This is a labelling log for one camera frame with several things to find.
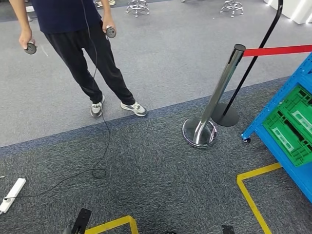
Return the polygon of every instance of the vr controller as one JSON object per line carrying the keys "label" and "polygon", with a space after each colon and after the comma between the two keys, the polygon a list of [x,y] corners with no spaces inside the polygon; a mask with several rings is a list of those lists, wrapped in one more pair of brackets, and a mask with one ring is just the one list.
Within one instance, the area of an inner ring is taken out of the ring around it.
{"label": "vr controller", "polygon": [[107,36],[109,38],[114,38],[116,36],[116,30],[111,26],[107,26]]}
{"label": "vr controller", "polygon": [[29,55],[33,55],[37,51],[37,47],[32,43],[27,43],[27,49],[25,49],[25,52],[26,52]]}

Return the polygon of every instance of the sneaker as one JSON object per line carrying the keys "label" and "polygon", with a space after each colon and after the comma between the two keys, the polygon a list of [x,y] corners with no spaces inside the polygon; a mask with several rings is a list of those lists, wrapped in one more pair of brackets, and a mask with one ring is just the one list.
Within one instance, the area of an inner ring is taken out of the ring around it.
{"label": "sneaker", "polygon": [[127,105],[122,103],[121,106],[124,110],[133,111],[134,114],[140,116],[140,117],[146,116],[147,114],[147,111],[145,108],[138,104],[137,102],[135,102],[134,104],[131,105],[131,106],[127,106]]}
{"label": "sneaker", "polygon": [[[115,0],[109,0],[108,2],[110,4],[110,6],[114,6],[116,4]],[[99,2],[97,2],[97,6],[103,7],[103,4],[102,4],[102,2],[99,1]]]}
{"label": "sneaker", "polygon": [[110,6],[114,6],[116,4],[115,0],[109,0],[108,2],[110,4]]}
{"label": "sneaker", "polygon": [[91,106],[90,114],[92,117],[100,117],[102,115],[102,105],[104,102],[105,97],[103,96],[102,101],[97,103],[97,104],[92,104]]}

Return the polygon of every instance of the hand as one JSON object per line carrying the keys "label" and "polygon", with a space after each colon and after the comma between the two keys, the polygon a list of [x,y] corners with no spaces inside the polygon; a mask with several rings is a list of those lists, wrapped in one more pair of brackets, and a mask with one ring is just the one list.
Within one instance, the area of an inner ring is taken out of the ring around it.
{"label": "hand", "polygon": [[31,31],[31,29],[23,29],[22,30],[22,32],[20,33],[20,36],[20,44],[23,48],[23,49],[27,49],[28,42],[31,42],[32,44],[35,44],[36,41],[34,39],[32,39],[32,32]]}
{"label": "hand", "polygon": [[107,33],[107,27],[107,26],[113,27],[116,31],[116,26],[115,26],[115,23],[113,22],[112,16],[104,16],[103,18],[103,31],[104,33]]}

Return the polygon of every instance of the red belt barrier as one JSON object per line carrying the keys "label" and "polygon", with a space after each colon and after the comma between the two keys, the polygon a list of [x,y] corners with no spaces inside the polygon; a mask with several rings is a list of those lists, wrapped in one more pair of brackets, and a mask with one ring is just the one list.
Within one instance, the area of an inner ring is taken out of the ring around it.
{"label": "red belt barrier", "polygon": [[312,52],[312,45],[297,45],[297,46],[286,46],[286,47],[272,47],[272,48],[258,48],[258,49],[246,49],[243,53],[243,57],[250,56],[264,56],[264,55],[283,55],[294,53]]}

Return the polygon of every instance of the stanchion post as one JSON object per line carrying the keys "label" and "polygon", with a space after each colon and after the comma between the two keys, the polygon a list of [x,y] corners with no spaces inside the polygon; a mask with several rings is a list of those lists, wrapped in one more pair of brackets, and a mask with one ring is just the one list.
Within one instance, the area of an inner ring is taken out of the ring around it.
{"label": "stanchion post", "polygon": [[[270,35],[272,33],[272,31],[274,29],[274,27],[277,24],[280,17],[281,16],[283,6],[283,0],[279,0],[279,5],[277,8],[277,12],[275,15],[275,18],[273,20],[272,24],[270,26],[268,31],[265,34],[264,38],[262,40],[259,48],[264,48],[265,43],[267,43],[267,41],[269,39]],[[257,61],[257,59],[258,56],[255,56],[252,58],[252,62],[250,62],[249,66],[242,76],[242,80],[239,82],[236,90],[235,90],[234,94],[232,96],[232,98],[227,105],[224,103],[219,103],[215,107],[214,113],[212,116],[212,120],[218,123],[218,125],[224,127],[234,126],[235,124],[239,122],[239,114],[236,109],[233,108],[231,105],[234,101],[236,96],[239,93],[239,91],[241,89],[245,80],[247,78],[247,76],[249,74],[249,72],[252,70],[252,68],[254,66],[255,61]]]}
{"label": "stanchion post", "polygon": [[202,118],[187,119],[184,122],[182,131],[184,137],[189,144],[197,148],[206,148],[215,140],[217,131],[209,119],[236,69],[245,50],[245,46],[236,44]]}

